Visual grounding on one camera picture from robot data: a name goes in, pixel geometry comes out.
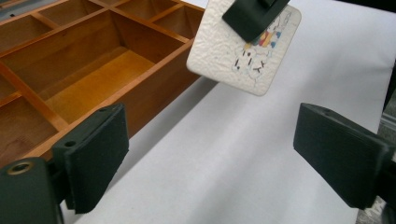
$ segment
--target wooden tray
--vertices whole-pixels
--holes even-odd
[[[124,103],[133,136],[198,76],[204,10],[178,0],[68,0],[0,22],[0,167],[49,159],[96,109]]]

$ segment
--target white table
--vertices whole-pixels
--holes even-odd
[[[354,224],[357,209],[293,149],[295,124],[306,102],[376,132],[396,14],[329,0],[290,4],[303,19],[266,95],[212,89],[200,78],[131,139],[96,208],[64,211],[66,223]]]

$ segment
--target white card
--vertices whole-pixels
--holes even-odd
[[[286,6],[260,37],[245,42],[221,17],[233,0],[210,0],[187,60],[193,73],[264,95],[301,20]]]

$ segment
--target black clip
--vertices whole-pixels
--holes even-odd
[[[257,38],[289,0],[236,0],[222,18],[247,42]]]
[[[328,108],[309,104],[301,104],[293,144],[347,205],[365,209],[378,195],[395,216],[396,145]]]
[[[94,112],[53,147],[53,159],[26,158],[0,169],[0,223],[64,223],[59,203],[90,212],[128,152],[124,105]]]

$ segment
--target colorful graphic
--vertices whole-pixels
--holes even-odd
[[[264,75],[265,65],[272,58],[273,49],[289,22],[291,12],[284,10],[257,39],[235,50],[232,70],[256,82]]]

